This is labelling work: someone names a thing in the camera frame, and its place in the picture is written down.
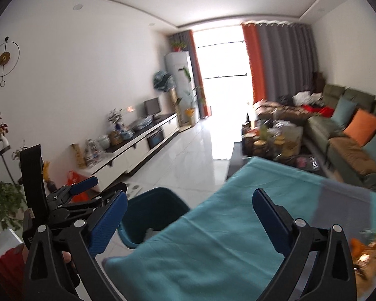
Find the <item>person's left hand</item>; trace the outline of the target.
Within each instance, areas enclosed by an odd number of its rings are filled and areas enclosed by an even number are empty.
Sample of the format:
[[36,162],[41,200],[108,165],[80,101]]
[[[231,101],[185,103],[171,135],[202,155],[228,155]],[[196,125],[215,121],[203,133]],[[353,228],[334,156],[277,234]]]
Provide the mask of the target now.
[[[24,264],[27,263],[28,255],[29,255],[29,250],[28,250],[27,246],[22,244],[22,258],[23,258]],[[72,256],[69,252],[63,251],[62,257],[63,257],[65,264],[68,264],[72,261]]]

